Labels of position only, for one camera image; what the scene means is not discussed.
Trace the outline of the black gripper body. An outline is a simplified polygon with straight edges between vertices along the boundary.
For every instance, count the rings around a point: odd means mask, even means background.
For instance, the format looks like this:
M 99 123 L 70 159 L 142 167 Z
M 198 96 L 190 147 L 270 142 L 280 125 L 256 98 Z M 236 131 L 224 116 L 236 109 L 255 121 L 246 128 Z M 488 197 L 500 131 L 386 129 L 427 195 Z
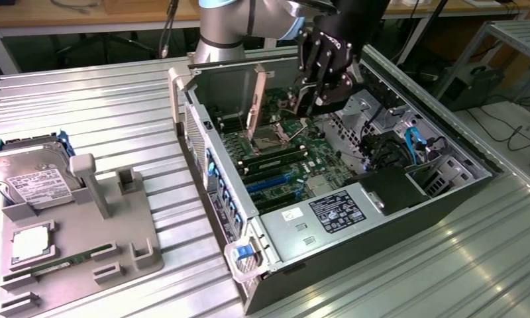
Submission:
M 384 14 L 383 0 L 334 1 L 336 12 L 314 18 L 312 41 L 330 68 L 346 68 L 359 57 Z

